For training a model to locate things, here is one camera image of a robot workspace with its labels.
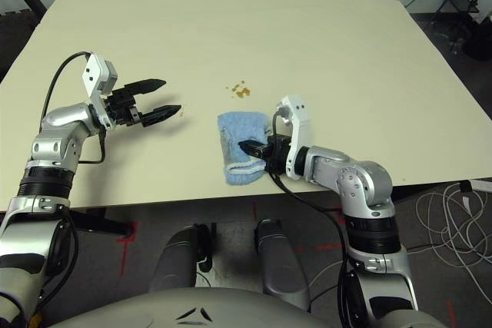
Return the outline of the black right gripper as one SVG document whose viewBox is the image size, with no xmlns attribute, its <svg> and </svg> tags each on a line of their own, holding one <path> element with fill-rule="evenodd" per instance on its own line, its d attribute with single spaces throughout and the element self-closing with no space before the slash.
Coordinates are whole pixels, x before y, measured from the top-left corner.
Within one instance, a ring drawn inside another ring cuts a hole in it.
<svg viewBox="0 0 492 328">
<path fill-rule="evenodd" d="M 284 134 L 270 135 L 267 142 L 244 140 L 238 143 L 239 148 L 251 157 L 259 157 L 266 161 L 268 170 L 273 174 L 284 174 L 288 153 L 291 149 L 291 137 Z"/>
</svg>

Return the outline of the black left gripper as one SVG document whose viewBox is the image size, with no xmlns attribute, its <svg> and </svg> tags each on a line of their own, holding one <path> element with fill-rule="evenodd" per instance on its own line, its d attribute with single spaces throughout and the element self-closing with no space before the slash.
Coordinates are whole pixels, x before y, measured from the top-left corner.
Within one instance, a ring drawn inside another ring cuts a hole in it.
<svg viewBox="0 0 492 328">
<path fill-rule="evenodd" d="M 132 126 L 141 124 L 149 127 L 171 118 L 181 110 L 181 105 L 165 105 L 153 111 L 142 114 L 136 108 L 135 95 L 148 94 L 166 85 L 166 81 L 157 78 L 148 78 L 126 84 L 123 88 L 113 90 L 103 99 L 108 116 L 117 125 Z"/>
</svg>

